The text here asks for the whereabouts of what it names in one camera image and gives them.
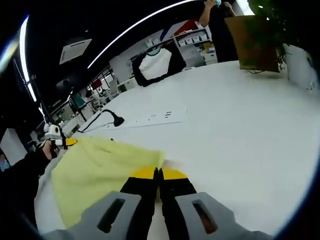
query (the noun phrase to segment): white tabletop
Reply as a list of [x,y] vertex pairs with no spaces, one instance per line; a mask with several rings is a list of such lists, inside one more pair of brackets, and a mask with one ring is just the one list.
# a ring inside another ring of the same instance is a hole
[[[303,200],[320,143],[320,99],[286,78],[285,72],[239,70],[237,61],[183,71],[105,106],[127,122],[187,107],[183,122],[84,134],[164,151],[198,192],[234,211],[239,224],[274,235]],[[103,113],[89,129],[112,120]],[[41,233],[63,228],[50,182],[54,164],[35,201]],[[148,239],[168,239],[165,229],[157,204]]]

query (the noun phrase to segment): ceiling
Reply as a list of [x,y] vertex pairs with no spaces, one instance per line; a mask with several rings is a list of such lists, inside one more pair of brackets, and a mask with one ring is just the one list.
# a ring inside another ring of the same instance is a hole
[[[43,100],[47,105],[57,101],[58,82],[74,78],[79,86],[85,86],[108,65],[110,59],[134,43],[174,23],[199,17],[202,0],[156,14],[127,32],[87,69],[93,59],[127,28],[155,11],[178,2],[181,0],[68,1],[32,12],[26,30],[26,62],[29,75],[36,76]],[[63,47],[76,38],[91,38],[92,41],[83,55],[59,64]]]

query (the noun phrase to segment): black power cable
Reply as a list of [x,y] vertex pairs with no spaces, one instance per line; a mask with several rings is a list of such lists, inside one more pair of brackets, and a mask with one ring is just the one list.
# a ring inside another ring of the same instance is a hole
[[109,109],[104,109],[104,110],[102,110],[102,111],[88,124],[88,126],[86,126],[82,131],[77,130],[77,132],[83,134],[83,133],[85,132],[85,130],[87,130],[87,129],[90,127],[90,125],[91,125],[95,120],[97,120],[97,118],[100,117],[100,115],[101,115],[102,113],[105,113],[105,112],[108,112],[108,113],[110,113],[110,114],[112,115],[112,117],[113,117],[113,125],[114,125],[115,127],[118,127],[118,126],[120,126],[121,124],[124,123],[125,120],[124,120],[123,117],[117,116],[113,111],[111,111],[111,110],[109,110]]

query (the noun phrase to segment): desk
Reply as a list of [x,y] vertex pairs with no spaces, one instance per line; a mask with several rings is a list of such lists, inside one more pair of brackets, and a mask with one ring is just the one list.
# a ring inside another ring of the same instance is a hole
[[[126,121],[187,107],[181,123],[101,127],[85,134],[164,151],[198,192],[233,210],[237,222],[251,231],[274,235],[281,230],[316,169],[320,99],[289,82],[285,72],[251,74],[239,70],[237,61],[217,63],[135,87],[105,107]],[[112,120],[103,114],[90,129]],[[35,207],[42,233],[63,228],[46,181]],[[165,229],[157,204],[149,239],[168,239]]]

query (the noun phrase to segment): hand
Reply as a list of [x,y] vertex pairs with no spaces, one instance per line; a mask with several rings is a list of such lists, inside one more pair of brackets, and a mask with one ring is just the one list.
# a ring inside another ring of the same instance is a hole
[[207,0],[206,2],[204,2],[204,6],[209,9],[212,9],[215,4],[215,0]]
[[228,9],[232,10],[231,4],[228,3],[227,1],[225,1],[225,2],[223,3],[223,5],[224,5],[225,7],[227,7]]
[[[51,155],[51,141],[47,140],[44,142],[42,151],[44,152],[44,155],[46,156],[46,158],[51,161],[53,158]],[[54,152],[58,155],[60,152],[59,148],[55,148]]]

